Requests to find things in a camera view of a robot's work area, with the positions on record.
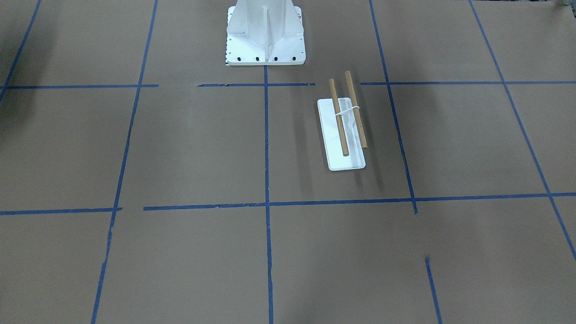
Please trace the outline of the white towel rack base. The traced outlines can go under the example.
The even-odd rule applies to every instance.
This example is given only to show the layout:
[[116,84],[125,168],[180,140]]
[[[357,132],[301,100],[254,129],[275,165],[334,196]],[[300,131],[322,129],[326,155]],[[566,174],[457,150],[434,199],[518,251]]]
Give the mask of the white towel rack base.
[[319,99],[317,108],[322,137],[330,171],[349,171],[366,166],[360,134],[350,98],[338,98],[340,113],[333,108],[333,99]]

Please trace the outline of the short wooden rack rod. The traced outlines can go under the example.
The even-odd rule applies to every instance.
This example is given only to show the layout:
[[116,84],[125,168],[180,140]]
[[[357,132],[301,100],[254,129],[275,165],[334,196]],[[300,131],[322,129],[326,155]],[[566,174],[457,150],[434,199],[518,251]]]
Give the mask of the short wooden rack rod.
[[329,90],[330,90],[330,94],[331,94],[331,99],[333,101],[333,109],[334,109],[334,113],[335,113],[335,118],[337,121],[337,130],[338,130],[338,135],[339,135],[339,139],[340,139],[340,146],[342,148],[343,156],[347,157],[347,156],[349,156],[349,150],[348,150],[348,145],[347,145],[347,138],[346,138],[346,133],[345,133],[345,129],[344,129],[344,124],[343,124],[343,118],[342,118],[342,115],[340,114],[339,97],[337,95],[337,89],[335,86],[335,81],[334,81],[334,79],[329,79],[328,82],[329,82],[328,86],[329,86]]

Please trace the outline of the long wooden rack rod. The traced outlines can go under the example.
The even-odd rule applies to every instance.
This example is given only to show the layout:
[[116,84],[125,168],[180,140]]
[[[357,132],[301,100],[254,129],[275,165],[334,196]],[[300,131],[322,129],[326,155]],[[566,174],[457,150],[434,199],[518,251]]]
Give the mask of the long wooden rack rod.
[[345,79],[347,82],[348,94],[351,98],[352,112],[354,114],[354,119],[355,119],[356,127],[358,130],[360,145],[361,145],[362,149],[367,149],[368,148],[368,141],[366,138],[365,128],[364,128],[362,117],[360,114],[360,106],[358,103],[358,98],[356,96],[356,89],[354,86],[354,82],[353,82],[353,78],[352,78],[350,70],[346,70],[344,72],[344,76],[345,76]]

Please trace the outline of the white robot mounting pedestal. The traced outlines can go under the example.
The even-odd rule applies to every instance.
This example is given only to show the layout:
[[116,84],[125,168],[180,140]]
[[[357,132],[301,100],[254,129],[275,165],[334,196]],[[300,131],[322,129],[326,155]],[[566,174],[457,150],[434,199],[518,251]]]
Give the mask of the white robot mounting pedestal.
[[225,64],[305,64],[302,10],[292,0],[238,0],[227,19]]

